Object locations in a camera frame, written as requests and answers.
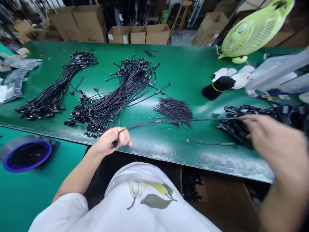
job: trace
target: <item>yellow rubber band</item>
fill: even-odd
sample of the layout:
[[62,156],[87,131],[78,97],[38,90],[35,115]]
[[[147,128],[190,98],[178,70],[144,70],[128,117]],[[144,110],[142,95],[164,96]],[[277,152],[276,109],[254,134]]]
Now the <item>yellow rubber band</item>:
[[221,90],[217,90],[217,89],[213,86],[213,83],[212,83],[212,87],[213,87],[216,91],[218,91],[218,92],[224,92],[224,91],[221,91]]

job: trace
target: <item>green fan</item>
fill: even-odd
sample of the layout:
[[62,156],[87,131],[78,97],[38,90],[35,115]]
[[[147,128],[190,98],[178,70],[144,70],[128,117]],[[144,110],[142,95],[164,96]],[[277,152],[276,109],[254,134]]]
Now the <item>green fan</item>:
[[293,6],[294,0],[274,0],[241,20],[225,37],[219,59],[232,57],[233,63],[246,62],[248,54],[263,47],[277,34]]

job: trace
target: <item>fan base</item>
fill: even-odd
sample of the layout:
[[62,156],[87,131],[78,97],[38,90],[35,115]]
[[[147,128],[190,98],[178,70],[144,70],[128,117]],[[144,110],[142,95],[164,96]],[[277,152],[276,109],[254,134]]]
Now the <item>fan base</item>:
[[242,57],[235,57],[232,59],[232,62],[235,63],[235,64],[242,64],[244,62],[246,62],[248,59],[247,56],[242,56]]

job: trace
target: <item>pliers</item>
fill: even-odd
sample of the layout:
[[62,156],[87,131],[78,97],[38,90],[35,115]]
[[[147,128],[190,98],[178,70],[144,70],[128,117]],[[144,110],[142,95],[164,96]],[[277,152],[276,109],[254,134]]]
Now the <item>pliers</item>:
[[270,101],[271,103],[275,104],[276,106],[280,106],[282,104],[274,96],[277,96],[277,95],[288,95],[288,94],[289,94],[288,92],[277,92],[277,93],[271,93],[271,94],[268,94],[268,95],[260,95],[260,94],[258,94],[257,98],[267,99],[268,101]]

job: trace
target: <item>person's right hand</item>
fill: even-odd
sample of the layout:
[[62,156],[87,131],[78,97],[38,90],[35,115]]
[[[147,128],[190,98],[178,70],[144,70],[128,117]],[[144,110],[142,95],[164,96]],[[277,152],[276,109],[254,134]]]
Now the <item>person's right hand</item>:
[[290,194],[301,191],[299,188],[309,193],[309,154],[304,133],[269,116],[244,118],[253,146],[273,169],[276,183]]

